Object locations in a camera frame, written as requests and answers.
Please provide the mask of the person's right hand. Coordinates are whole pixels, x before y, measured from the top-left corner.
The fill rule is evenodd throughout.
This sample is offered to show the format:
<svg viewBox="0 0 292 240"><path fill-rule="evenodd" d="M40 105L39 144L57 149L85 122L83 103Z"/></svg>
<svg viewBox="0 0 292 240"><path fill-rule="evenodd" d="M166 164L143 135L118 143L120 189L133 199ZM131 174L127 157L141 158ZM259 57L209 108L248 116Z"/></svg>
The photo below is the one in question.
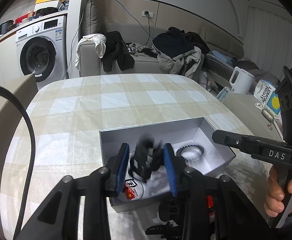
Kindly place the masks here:
<svg viewBox="0 0 292 240"><path fill-rule="evenodd" d="M285 208L282 202L285 197L285 192L278 184L278 178L279 171L275 166L272 166L269 171L268 192L264 203L265 212L269 217L276 217L279 213L283 212ZM292 194L292 180L288 183L288 192Z"/></svg>

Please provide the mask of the white cloth on sofa arm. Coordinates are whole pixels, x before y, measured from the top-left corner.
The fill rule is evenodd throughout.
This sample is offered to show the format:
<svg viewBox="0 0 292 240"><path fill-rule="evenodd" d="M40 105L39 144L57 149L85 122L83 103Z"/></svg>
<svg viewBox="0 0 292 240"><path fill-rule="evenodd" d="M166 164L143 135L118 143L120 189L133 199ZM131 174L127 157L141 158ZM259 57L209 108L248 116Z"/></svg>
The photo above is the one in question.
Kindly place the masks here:
<svg viewBox="0 0 292 240"><path fill-rule="evenodd" d="M106 52L106 37L103 34L85 35L78 42L75 67L81 75L88 71L89 67L100 67L100 59Z"/></svg>

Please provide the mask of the black garment on sofa arm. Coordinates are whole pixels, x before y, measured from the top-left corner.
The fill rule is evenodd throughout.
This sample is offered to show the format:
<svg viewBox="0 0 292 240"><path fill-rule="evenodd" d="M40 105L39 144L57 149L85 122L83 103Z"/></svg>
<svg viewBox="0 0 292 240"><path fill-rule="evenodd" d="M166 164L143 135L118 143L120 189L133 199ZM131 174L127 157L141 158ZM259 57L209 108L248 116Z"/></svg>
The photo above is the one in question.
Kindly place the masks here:
<svg viewBox="0 0 292 240"><path fill-rule="evenodd" d="M111 31L105 34L106 49L102 58L103 70L106 73L112 71L113 62L116 61L121 71L132 69L135 60L129 54L126 43L120 32Z"/></svg>

